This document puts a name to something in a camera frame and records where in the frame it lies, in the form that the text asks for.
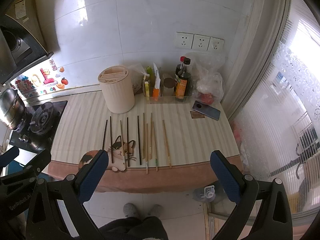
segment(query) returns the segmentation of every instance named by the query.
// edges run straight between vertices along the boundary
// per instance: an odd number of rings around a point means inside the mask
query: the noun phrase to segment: metal screw
[[[282,183],[282,180],[279,179],[279,178],[276,178],[276,179],[275,179],[275,182],[276,182],[276,184],[281,184],[281,183]]]
[[[253,180],[253,177],[252,177],[250,174],[246,174],[246,175],[244,176],[244,178],[245,178],[245,180],[247,180],[247,181]]]
[[[71,180],[73,180],[75,178],[75,176],[73,175],[73,174],[69,174],[68,176],[67,176],[67,180],[68,181],[71,181]]]
[[[44,183],[44,179],[43,179],[43,178],[38,179],[38,184],[40,185],[40,184],[42,184],[42,183]]]

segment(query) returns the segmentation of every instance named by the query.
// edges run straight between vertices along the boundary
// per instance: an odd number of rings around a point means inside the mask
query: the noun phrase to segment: smartphone
[[[220,111],[218,109],[215,109],[211,106],[202,104],[198,101],[196,101],[193,104],[192,110],[197,111],[201,114],[204,114],[207,117],[210,117],[210,118],[217,120],[217,121],[219,120],[219,117],[220,117]]]

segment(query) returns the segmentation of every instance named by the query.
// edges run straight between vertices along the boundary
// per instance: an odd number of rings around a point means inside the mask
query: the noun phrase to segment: beige plastic container
[[[113,66],[102,71],[98,81],[108,109],[115,114],[128,112],[134,106],[129,69]]]

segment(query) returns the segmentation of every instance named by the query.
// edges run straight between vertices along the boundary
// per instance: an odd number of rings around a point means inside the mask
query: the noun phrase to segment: wall socket
[[[209,36],[195,34],[193,37],[192,49],[207,50],[209,45]]]
[[[222,50],[223,44],[224,44],[223,39],[210,37],[208,51],[220,51]]]
[[[193,34],[176,33],[175,47],[179,49],[191,49]]]

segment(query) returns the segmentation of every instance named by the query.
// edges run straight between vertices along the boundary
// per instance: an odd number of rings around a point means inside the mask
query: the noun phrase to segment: cat illustration
[[[128,143],[124,143],[124,154],[126,159],[128,158],[128,151],[127,151]],[[133,149],[135,147],[135,141],[132,140],[129,142],[129,158],[132,160],[136,160],[136,157],[133,156]],[[124,155],[122,153],[121,148],[121,135],[119,135],[116,141],[112,144],[112,155],[113,155],[113,163],[111,163],[111,148],[108,149],[109,155],[109,164],[108,170],[113,171],[124,171],[126,168]],[[98,153],[98,150],[93,150],[85,153],[79,162],[79,169],[82,168],[83,165],[87,164],[92,160],[92,158]]]

